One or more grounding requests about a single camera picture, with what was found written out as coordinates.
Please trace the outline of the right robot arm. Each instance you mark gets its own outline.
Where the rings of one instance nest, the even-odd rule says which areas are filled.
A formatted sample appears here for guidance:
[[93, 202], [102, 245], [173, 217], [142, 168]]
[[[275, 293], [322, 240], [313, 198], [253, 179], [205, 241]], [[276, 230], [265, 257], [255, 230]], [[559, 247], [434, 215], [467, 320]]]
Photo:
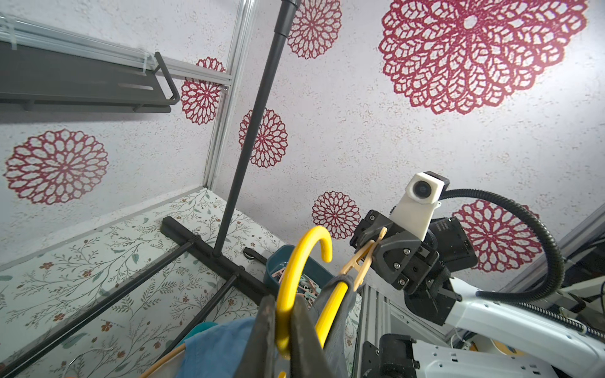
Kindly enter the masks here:
[[379, 277], [402, 291], [406, 308], [438, 325], [466, 329], [520, 351], [519, 356], [477, 353], [415, 340], [409, 335], [380, 334], [370, 315], [378, 312], [375, 296], [362, 302], [361, 341], [355, 353], [356, 377], [602, 377], [604, 335], [589, 326], [537, 306], [533, 299], [482, 293], [452, 277], [477, 258], [460, 222], [432, 220], [423, 237], [408, 226], [370, 211], [351, 245], [378, 238], [373, 255]]

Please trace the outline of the yellow plastic hanger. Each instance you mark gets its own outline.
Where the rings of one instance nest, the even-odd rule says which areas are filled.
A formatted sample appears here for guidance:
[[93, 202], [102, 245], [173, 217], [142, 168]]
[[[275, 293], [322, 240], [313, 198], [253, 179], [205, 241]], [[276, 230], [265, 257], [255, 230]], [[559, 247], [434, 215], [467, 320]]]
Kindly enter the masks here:
[[[326, 228], [316, 226], [308, 231], [295, 246], [291, 257], [286, 264], [282, 282], [280, 283], [276, 302], [275, 331], [275, 347], [277, 348], [280, 357], [280, 362], [276, 366], [276, 371], [279, 373], [280, 377], [291, 377], [291, 355], [289, 346], [291, 312], [296, 298], [302, 299], [307, 306], [307, 301], [299, 297], [299, 282], [301, 281], [304, 269], [310, 259], [310, 254], [316, 244], [319, 244], [321, 247], [322, 260], [325, 262], [332, 261], [332, 237]], [[345, 289], [343, 284], [341, 284], [337, 288], [337, 293], [330, 296], [326, 310], [317, 310], [315, 302], [318, 298], [310, 309], [307, 308], [310, 321], [314, 325], [322, 349], [324, 348], [327, 335], [329, 334], [335, 319], [337, 306], [341, 304], [344, 293]]]

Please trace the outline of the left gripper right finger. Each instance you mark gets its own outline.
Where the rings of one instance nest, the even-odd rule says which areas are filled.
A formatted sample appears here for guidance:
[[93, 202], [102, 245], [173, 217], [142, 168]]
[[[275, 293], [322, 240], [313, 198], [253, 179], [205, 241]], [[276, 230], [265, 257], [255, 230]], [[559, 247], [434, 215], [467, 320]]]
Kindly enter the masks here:
[[296, 298], [289, 326], [290, 373], [293, 378], [334, 377], [310, 321], [307, 307]]

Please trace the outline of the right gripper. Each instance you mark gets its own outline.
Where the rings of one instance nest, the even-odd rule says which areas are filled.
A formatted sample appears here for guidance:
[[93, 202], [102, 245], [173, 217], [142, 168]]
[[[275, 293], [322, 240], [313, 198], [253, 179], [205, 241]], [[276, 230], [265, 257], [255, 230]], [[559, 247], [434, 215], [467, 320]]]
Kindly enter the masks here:
[[424, 291], [439, 260], [439, 253], [411, 232], [398, 226], [376, 210], [359, 222], [350, 245], [361, 249], [369, 241], [377, 242], [371, 268], [397, 290]]

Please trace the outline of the dark grey t-shirt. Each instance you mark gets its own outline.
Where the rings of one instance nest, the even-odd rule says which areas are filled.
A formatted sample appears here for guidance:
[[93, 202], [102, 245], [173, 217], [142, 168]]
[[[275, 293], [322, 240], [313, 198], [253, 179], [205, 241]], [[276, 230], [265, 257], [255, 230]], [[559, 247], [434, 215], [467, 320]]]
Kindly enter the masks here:
[[345, 329], [349, 313], [356, 303], [357, 292], [353, 289], [354, 279], [348, 275], [334, 277], [322, 289], [315, 306], [317, 310], [326, 310], [329, 298], [337, 293], [337, 288], [343, 284], [345, 293], [340, 305], [337, 306], [335, 319], [327, 335], [323, 352], [334, 377], [349, 377], [351, 375], [345, 354]]

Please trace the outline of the beige clothespin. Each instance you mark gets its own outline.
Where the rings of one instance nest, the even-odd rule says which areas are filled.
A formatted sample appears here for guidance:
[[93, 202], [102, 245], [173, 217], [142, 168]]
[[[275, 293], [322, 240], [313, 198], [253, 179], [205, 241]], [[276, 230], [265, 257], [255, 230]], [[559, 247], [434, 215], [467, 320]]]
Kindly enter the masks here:
[[370, 239], [362, 247], [360, 247], [354, 256], [340, 270], [340, 275], [348, 275], [354, 269], [357, 276], [354, 278], [353, 290], [357, 291], [363, 284], [366, 274], [370, 270], [373, 262], [373, 252], [377, 248], [379, 242], [384, 239], [388, 229], [383, 227], [375, 239]]

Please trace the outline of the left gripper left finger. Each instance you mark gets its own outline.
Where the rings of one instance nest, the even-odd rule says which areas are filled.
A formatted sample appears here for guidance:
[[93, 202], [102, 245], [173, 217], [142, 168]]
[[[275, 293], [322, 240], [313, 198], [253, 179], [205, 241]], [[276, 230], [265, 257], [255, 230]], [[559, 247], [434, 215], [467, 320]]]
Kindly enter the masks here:
[[235, 378], [270, 378], [275, 364], [276, 300], [264, 297], [259, 305], [251, 335], [234, 374]]

